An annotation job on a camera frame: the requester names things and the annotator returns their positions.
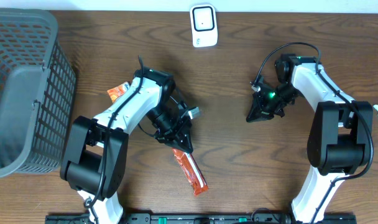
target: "plastic basket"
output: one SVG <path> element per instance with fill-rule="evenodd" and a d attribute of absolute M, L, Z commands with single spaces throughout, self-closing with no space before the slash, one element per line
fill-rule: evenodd
<path fill-rule="evenodd" d="M 0 9 L 0 177 L 59 166 L 76 76 L 49 12 Z"/>

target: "orange packet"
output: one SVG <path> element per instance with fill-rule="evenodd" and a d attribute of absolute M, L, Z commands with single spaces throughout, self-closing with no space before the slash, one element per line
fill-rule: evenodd
<path fill-rule="evenodd" d="M 108 90 L 110 99 L 112 99 L 112 102 L 114 103 L 117 98 L 125 94 L 129 89 L 129 83 L 125 82 L 119 86 L 116 86 L 110 90 Z"/>
<path fill-rule="evenodd" d="M 185 153 L 174 148 L 172 151 L 179 165 L 187 176 L 190 185 L 193 187 L 193 194 L 197 196 L 202 192 L 206 192 L 208 190 L 206 180 L 204 179 L 203 174 L 200 172 L 200 169 L 197 166 L 193 156 L 189 153 Z"/>

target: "white plastic casing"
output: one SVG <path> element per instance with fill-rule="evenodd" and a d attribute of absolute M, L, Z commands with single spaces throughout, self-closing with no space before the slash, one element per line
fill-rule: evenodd
<path fill-rule="evenodd" d="M 85 192 L 84 190 L 77 191 L 78 194 L 83 197 L 84 201 L 88 198 L 94 199 L 94 195 Z M 98 216 L 98 221 L 100 224 L 117 224 L 122 216 L 122 206 L 119 203 L 117 197 L 117 192 L 110 198 L 105 198 L 102 201 L 97 200 L 93 207 L 96 215 Z M 90 220 L 94 222 L 94 215 L 90 211 Z"/>
<path fill-rule="evenodd" d="M 340 90 L 331 78 L 327 76 L 322 65 L 319 65 L 319 69 L 326 81 L 336 90 Z M 316 74 L 315 63 L 303 63 L 295 66 L 291 82 L 293 86 L 304 95 L 314 111 L 316 111 L 319 102 L 333 101 L 335 103 L 345 103 L 340 97 L 336 96 Z M 343 91 L 341 91 L 340 94 L 349 102 L 354 100 Z"/>
<path fill-rule="evenodd" d="M 94 117 L 98 120 L 98 124 L 102 124 L 105 127 L 108 125 L 112 113 L 115 112 L 129 96 L 134 94 L 136 88 L 139 86 L 140 80 L 139 77 L 134 78 L 131 87 L 124 95 L 120 96 L 106 111 Z M 132 130 L 134 130 L 147 112 L 158 105 L 161 93 L 162 88 L 156 84 L 155 81 L 144 78 L 141 90 L 119 111 L 116 119 L 113 121 L 111 129 L 121 128 L 125 133 L 131 134 Z"/>
<path fill-rule="evenodd" d="M 309 223 L 316 211 L 316 208 L 319 206 L 321 200 L 325 196 L 325 193 L 327 192 L 331 181 L 333 181 L 335 178 L 344 176 L 344 173 L 332 173 L 327 174 L 326 176 L 322 176 L 320 175 L 318 168 L 311 166 L 307 179 L 303 183 L 300 193 L 294 198 L 291 203 L 296 221 Z M 320 208 L 314 223 L 323 220 L 328 203 L 330 202 L 331 198 L 333 198 L 334 193 L 343 182 L 343 180 L 338 181 L 335 187 L 331 189 L 331 192 L 328 195 L 323 206 Z"/>
<path fill-rule="evenodd" d="M 218 41 L 215 8 L 210 4 L 190 9 L 191 34 L 194 47 L 209 47 Z"/>

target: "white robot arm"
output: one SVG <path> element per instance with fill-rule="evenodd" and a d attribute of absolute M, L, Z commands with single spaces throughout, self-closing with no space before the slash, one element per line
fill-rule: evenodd
<path fill-rule="evenodd" d="M 93 119 L 78 117 L 70 131 L 60 177 L 83 197 L 94 223 L 121 219 L 116 191 L 126 167 L 128 137 L 144 116 L 157 128 L 151 136 L 158 142 L 193 152 L 190 120 L 199 115 L 198 108 L 189 110 L 179 93 L 172 98 L 177 90 L 172 75 L 142 67 L 134 76 L 131 87 L 110 108 Z M 173 108 L 167 106 L 170 98 Z M 86 145 L 103 147 L 103 156 L 87 151 Z"/>
<path fill-rule="evenodd" d="M 307 146 L 311 167 L 300 193 L 291 202 L 291 211 L 295 222 L 316 223 L 323 220 L 327 204 L 344 181 L 341 179 L 371 157 L 365 127 L 352 106 L 366 120 L 369 130 L 372 108 L 368 102 L 357 102 L 343 93 L 314 57 L 283 54 L 275 68 L 281 83 L 276 89 L 266 85 L 263 77 L 252 83 L 256 92 L 247 122 L 283 117 L 283 108 L 294 104 L 296 97 L 307 99 L 315 111 Z M 338 134 L 340 127 L 351 129 L 351 134 Z"/>

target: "wood grain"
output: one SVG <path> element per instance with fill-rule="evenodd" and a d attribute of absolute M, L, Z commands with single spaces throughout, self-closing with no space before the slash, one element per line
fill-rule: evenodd
<path fill-rule="evenodd" d="M 218 44 L 195 49 L 188 13 L 52 12 L 59 40 L 78 74 L 73 118 L 111 105 L 106 90 L 147 66 L 175 75 L 188 102 L 203 116 L 193 122 L 193 153 L 209 191 L 198 197 L 171 150 L 137 129 L 129 142 L 119 200 L 128 210 L 154 213 L 285 210 L 309 170 L 306 142 L 313 111 L 301 98 L 286 117 L 246 123 L 252 80 L 265 56 L 291 41 L 317 45 L 328 75 L 357 100 L 378 104 L 378 15 L 218 13 Z M 282 52 L 313 55 L 306 47 Z M 276 85 L 271 63 L 265 79 Z M 143 120 L 150 129 L 148 120 Z M 378 117 L 370 172 L 345 182 L 330 212 L 354 212 L 358 223 L 378 223 Z M 43 223 L 52 213 L 84 212 L 83 202 L 58 172 L 0 179 L 0 223 Z"/>

